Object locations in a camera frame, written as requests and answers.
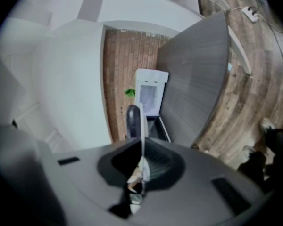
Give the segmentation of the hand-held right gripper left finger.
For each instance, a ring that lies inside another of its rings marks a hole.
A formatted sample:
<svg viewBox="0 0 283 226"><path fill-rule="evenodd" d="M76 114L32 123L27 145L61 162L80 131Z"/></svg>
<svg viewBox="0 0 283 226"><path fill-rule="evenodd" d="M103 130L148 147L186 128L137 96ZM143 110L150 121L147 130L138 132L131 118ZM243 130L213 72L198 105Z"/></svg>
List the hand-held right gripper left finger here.
<svg viewBox="0 0 283 226"><path fill-rule="evenodd" d="M122 189L119 203L109 208L111 213L121 218L128 218L132 214L127 181L137 167L141 156L141 140L134 138L122 141L120 147L102 155L97 163L97 171L106 183Z"/></svg>

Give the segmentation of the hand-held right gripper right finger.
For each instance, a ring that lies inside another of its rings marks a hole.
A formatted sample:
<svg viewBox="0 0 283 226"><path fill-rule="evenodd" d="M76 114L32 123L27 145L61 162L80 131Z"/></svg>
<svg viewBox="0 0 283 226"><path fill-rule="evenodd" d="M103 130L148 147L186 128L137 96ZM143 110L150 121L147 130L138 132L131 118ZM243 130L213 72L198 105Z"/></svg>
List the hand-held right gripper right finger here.
<svg viewBox="0 0 283 226"><path fill-rule="evenodd" d="M139 103L141 120L141 183L143 191L167 190L183 176L185 162L176 152L147 138L148 124Z"/></svg>

